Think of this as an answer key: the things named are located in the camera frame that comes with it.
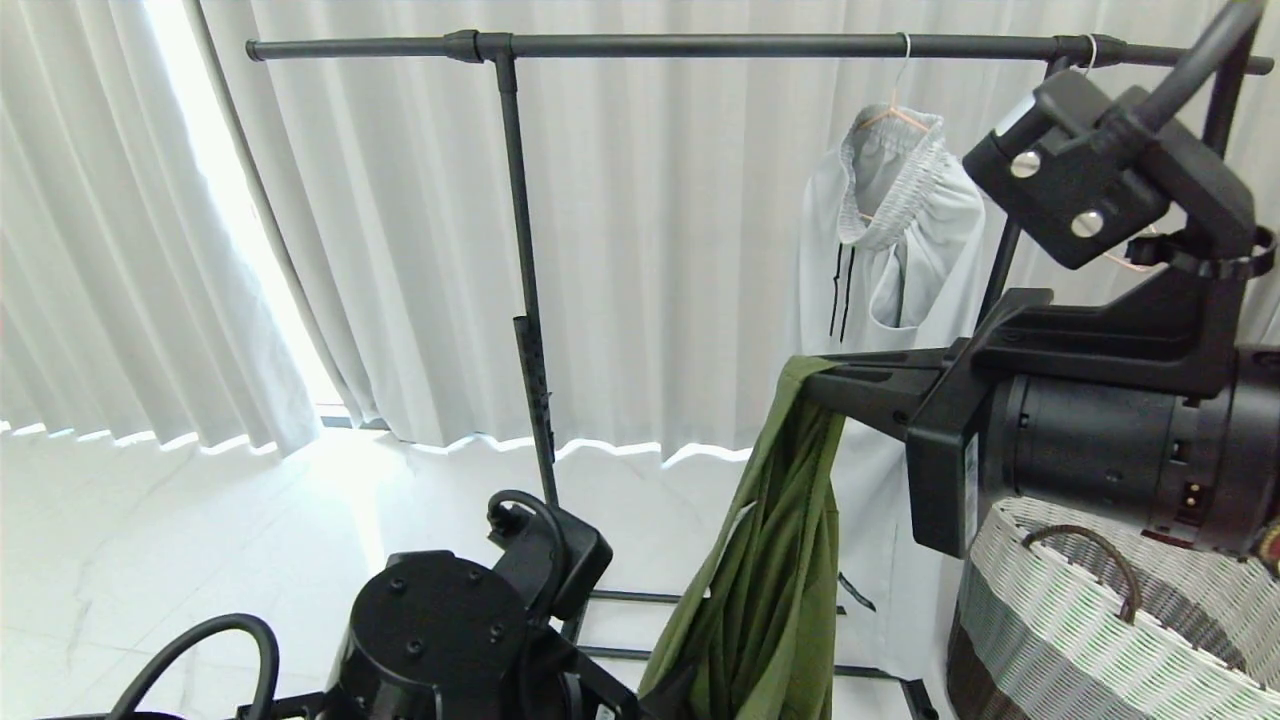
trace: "clothes rack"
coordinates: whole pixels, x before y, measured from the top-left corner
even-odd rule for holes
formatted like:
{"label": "clothes rack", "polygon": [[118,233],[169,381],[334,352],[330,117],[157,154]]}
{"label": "clothes rack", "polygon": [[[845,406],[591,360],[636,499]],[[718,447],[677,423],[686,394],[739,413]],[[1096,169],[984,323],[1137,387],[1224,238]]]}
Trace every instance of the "clothes rack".
{"label": "clothes rack", "polygon": [[[1185,49],[1130,45],[1106,35],[1015,37],[975,35],[513,35],[463,29],[439,37],[334,38],[303,41],[246,42],[253,60],[302,58],[449,58],[463,63],[493,63],[502,99],[503,135],[515,210],[516,242],[525,314],[513,319],[525,398],[532,427],[543,497],[559,503],[554,474],[554,436],[548,404],[547,368],[543,352],[541,322],[538,306],[535,254],[529,215],[525,154],[521,143],[517,101],[517,58],[948,58],[974,60],[1038,60],[1047,64],[1046,77],[1069,67],[1105,68],[1112,65],[1172,67]],[[1249,74],[1267,74],[1271,58],[1251,56]],[[1000,299],[1012,266],[1021,229],[1006,220],[996,251],[992,273],[983,295],[979,322]],[[596,591],[596,601],[657,602],[673,605],[678,596],[626,591]],[[562,632],[576,642],[582,615],[564,624]],[[588,647],[596,656],[620,660],[648,660],[646,651]],[[841,676],[895,679],[915,720],[936,719],[924,683],[895,678],[874,667],[836,666]]]}

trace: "silver screw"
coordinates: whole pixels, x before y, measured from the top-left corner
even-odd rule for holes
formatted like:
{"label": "silver screw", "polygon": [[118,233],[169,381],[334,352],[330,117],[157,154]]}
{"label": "silver screw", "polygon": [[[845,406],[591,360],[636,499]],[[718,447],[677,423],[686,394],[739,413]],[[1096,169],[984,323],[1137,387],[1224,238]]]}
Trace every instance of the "silver screw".
{"label": "silver screw", "polygon": [[1075,237],[1093,237],[1102,231],[1102,225],[1106,220],[1102,218],[1102,213],[1097,210],[1085,210],[1071,220],[1071,232]]}
{"label": "silver screw", "polygon": [[1039,152],[1034,150],[1028,150],[1014,158],[1014,161],[1009,165],[1009,172],[1014,173],[1015,178],[1029,178],[1039,172]]}

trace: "basket handle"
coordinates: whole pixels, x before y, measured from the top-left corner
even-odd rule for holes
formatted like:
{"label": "basket handle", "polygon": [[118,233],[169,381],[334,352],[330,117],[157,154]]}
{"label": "basket handle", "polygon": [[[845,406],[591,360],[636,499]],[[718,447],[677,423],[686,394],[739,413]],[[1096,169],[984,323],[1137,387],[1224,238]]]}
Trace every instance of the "basket handle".
{"label": "basket handle", "polygon": [[1138,574],[1134,573],[1133,565],[1120,555],[1116,546],[1102,537],[1101,534],[1091,530],[1089,528],[1082,528],[1080,525],[1048,525],[1041,528],[1033,533],[1028,533],[1023,538],[1023,547],[1029,548],[1033,542],[1044,539],[1052,536],[1083,536],[1096,542],[1110,557],[1115,561],[1116,568],[1120,569],[1120,574],[1124,575],[1125,584],[1129,585],[1129,594],[1124,600],[1124,605],[1120,606],[1120,619],[1125,623],[1133,625],[1133,619],[1138,614],[1138,607],[1142,606],[1142,588],[1138,585]]}

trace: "olive green cloth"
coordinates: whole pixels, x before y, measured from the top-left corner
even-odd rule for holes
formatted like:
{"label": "olive green cloth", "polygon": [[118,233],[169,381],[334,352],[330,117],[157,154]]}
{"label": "olive green cloth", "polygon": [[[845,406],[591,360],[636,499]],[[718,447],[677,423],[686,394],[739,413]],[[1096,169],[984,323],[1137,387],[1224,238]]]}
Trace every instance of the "olive green cloth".
{"label": "olive green cloth", "polygon": [[716,547],[654,648],[641,697],[692,662],[689,708],[699,720],[831,717],[840,541],[831,464],[844,418],[800,396],[806,377],[831,366],[797,356],[783,368]]}

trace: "curtain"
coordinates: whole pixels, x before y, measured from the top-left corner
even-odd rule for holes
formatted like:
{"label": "curtain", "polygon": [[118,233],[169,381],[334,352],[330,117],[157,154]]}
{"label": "curtain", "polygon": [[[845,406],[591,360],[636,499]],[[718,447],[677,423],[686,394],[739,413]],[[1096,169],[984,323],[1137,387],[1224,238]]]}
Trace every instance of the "curtain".
{"label": "curtain", "polygon": [[4,3],[0,38],[0,416],[283,454],[314,439],[143,5]]}
{"label": "curtain", "polygon": [[[353,416],[447,445],[529,433],[511,318],[522,311],[494,70],[447,59],[251,63],[244,40],[516,33],[947,32],[1192,42],[1219,3],[220,3],[200,6],[261,182]],[[1271,13],[1260,51],[1280,51]],[[801,192],[897,59],[517,63],[552,415],[558,437],[751,443],[790,347]],[[946,118],[963,155],[1042,78],[1028,61],[911,60],[897,96]],[[1108,91],[1166,70],[1098,68]],[[1198,127],[1202,94],[1185,118]],[[1280,85],[1249,79],[1230,159],[1280,190],[1266,118]],[[1262,219],[1280,220],[1260,202]],[[984,263],[1004,214],[992,208]],[[1169,223],[1169,229],[1175,227]],[[1012,286],[1097,304],[1140,279],[1101,259],[1057,268],[1024,240]],[[1243,336],[1280,340],[1274,278]]]}

